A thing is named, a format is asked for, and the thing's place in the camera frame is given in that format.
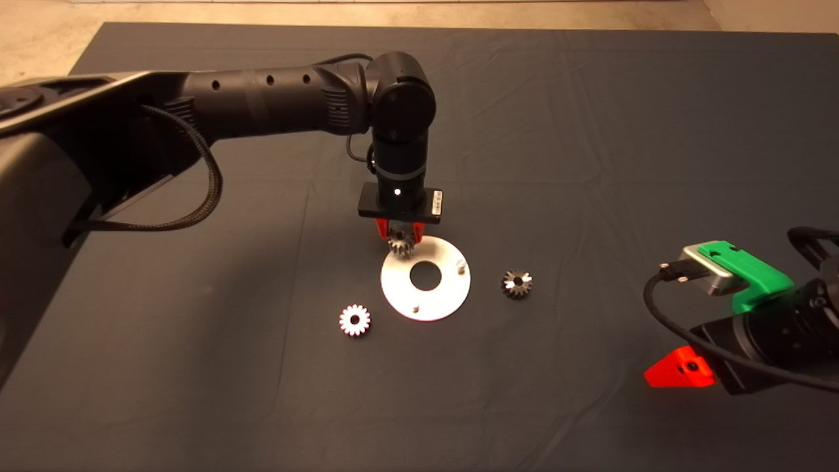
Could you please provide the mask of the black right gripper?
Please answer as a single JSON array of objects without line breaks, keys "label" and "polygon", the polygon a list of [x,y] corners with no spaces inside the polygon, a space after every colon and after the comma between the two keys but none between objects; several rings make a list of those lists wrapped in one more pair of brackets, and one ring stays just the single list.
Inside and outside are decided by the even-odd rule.
[{"label": "black right gripper", "polygon": [[[732,355],[764,362],[757,347],[752,346],[744,317],[740,315],[701,323],[690,332]],[[692,347],[677,347],[648,367],[644,371],[646,383],[653,388],[704,388],[716,385],[717,379],[730,395],[753,394],[782,385],[779,380],[751,368],[725,361],[704,347]]]}]

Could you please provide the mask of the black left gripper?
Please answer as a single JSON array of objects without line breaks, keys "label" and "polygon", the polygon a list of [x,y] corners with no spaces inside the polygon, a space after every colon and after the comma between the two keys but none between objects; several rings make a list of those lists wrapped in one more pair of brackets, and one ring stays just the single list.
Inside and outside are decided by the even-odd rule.
[{"label": "black left gripper", "polygon": [[413,223],[414,244],[423,239],[425,224],[439,224],[442,218],[443,190],[422,186],[419,178],[391,180],[377,178],[364,183],[357,212],[375,219],[380,238],[389,239],[389,220]]}]

